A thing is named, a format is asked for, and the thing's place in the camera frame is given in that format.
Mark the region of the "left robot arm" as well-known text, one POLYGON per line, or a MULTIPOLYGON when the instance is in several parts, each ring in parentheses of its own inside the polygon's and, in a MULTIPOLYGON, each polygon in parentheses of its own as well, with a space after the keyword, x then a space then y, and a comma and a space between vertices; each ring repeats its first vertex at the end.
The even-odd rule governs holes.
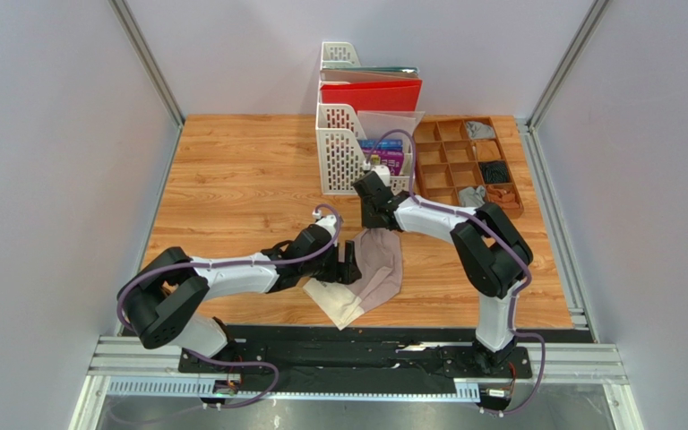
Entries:
POLYGON ((174 345, 214 358, 229 339, 215 318, 198 313, 203 302, 272 294, 306 278, 344 285, 361 279, 355 244, 339 245, 339 231, 336 216, 320 217, 296 238, 236 259, 204 259, 170 247, 121 288, 117 314, 146 349, 174 345))

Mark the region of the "pink underwear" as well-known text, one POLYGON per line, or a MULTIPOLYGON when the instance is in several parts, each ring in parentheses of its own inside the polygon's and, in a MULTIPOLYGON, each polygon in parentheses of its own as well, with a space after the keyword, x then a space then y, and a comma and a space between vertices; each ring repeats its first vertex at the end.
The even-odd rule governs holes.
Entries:
POLYGON ((353 239, 361 278, 345 285, 310 279, 304 292, 343 330, 401 291, 403 256, 399 236, 387 229, 365 229, 353 239))

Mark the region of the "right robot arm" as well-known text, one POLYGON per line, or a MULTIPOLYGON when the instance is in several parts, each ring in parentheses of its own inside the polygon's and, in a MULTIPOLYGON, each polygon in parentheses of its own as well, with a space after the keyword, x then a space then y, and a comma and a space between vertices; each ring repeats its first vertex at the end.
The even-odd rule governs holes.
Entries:
POLYGON ((516 302, 532 281, 533 253, 512 221, 491 202, 464 208, 410 191, 394 193, 388 178, 372 169, 353 183, 362 226, 422 234, 453 245, 479 294, 476 343, 490 354, 513 348, 516 302))

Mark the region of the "grey underwear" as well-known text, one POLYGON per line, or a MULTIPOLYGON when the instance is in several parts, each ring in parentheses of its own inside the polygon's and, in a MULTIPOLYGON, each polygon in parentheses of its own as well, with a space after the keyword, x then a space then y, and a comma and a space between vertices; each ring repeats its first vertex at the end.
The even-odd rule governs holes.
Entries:
POLYGON ((486 188, 483 185, 469 186, 458 191, 461 207, 476 208, 486 202, 486 188))

